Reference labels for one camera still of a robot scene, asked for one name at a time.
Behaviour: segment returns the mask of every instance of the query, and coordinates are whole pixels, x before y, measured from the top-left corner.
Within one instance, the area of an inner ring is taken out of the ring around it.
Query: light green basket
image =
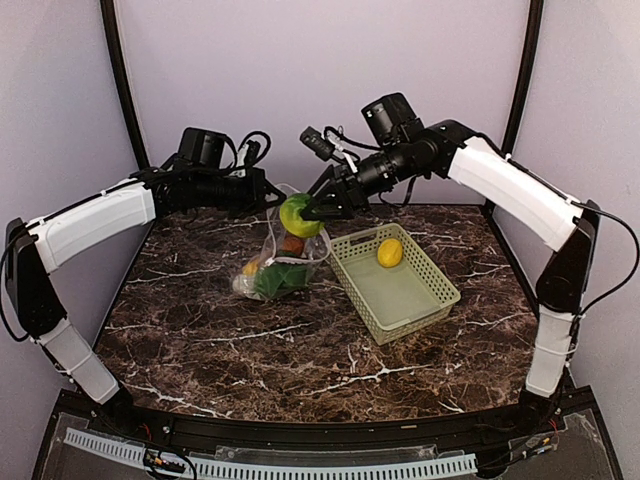
[[[378,263],[378,247],[402,243],[393,268]],[[460,292],[411,236],[390,223],[331,241],[331,268],[378,345],[404,337],[449,315]]]

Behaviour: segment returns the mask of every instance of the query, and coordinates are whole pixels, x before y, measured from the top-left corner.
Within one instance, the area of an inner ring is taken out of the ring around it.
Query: yellow fruit
[[[256,273],[258,273],[258,270],[260,269],[260,259],[259,258],[254,258],[253,260],[251,260],[249,263],[247,263],[244,268],[242,269],[242,273],[244,275],[255,275]]]
[[[378,263],[385,268],[395,267],[402,261],[402,243],[387,238],[378,247]]]

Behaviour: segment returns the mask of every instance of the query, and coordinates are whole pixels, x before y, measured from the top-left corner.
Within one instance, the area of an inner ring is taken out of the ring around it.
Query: vertical black pole
[[[527,101],[527,93],[529,93],[529,85],[531,84],[531,76],[533,74],[533,64],[536,58],[536,49],[538,48],[538,37],[540,36],[540,25],[542,24],[542,8],[544,0],[531,0],[529,4],[529,19],[527,20],[527,32],[524,37],[524,46],[522,48],[522,58],[520,59],[520,70],[518,72],[518,80],[516,82],[516,90],[513,94],[511,103],[511,112],[509,113],[509,121],[507,129],[504,133],[501,150],[505,153],[511,153],[516,144],[518,130],[524,113],[524,106]],[[495,204],[487,200],[484,204],[485,212],[489,215],[493,214]]]
[[[120,43],[118,21],[113,0],[100,0],[100,7],[102,9],[102,22],[104,25],[104,34],[107,39],[107,48],[109,49],[109,58],[111,59],[113,78],[116,82],[116,89],[118,90],[118,97],[120,98],[120,107],[122,108],[122,115],[127,125],[131,147],[138,162],[138,168],[147,168],[149,166],[149,158],[147,157],[140,125],[138,124],[138,116],[136,115],[136,110],[133,105],[133,97],[131,96],[124,56],[122,55],[122,44]]]

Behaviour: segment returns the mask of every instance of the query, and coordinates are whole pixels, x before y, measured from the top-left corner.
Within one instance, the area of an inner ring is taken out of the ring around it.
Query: marble table
[[[462,299],[450,317],[376,345],[327,264],[309,289],[263,303],[231,278],[261,248],[264,216],[214,210],[158,222],[96,349],[159,410],[244,420],[362,422],[517,402],[536,319],[476,206],[374,206],[332,236],[397,222]]]

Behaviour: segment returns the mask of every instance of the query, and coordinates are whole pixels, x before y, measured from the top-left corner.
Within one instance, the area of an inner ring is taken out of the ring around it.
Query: plastic bag
[[[300,193],[280,184],[287,196]],[[323,228],[310,238],[299,238],[280,221],[280,207],[267,211],[269,235],[260,254],[249,260],[233,279],[233,290],[256,300],[271,300],[309,285],[317,267],[331,252],[331,239]]]

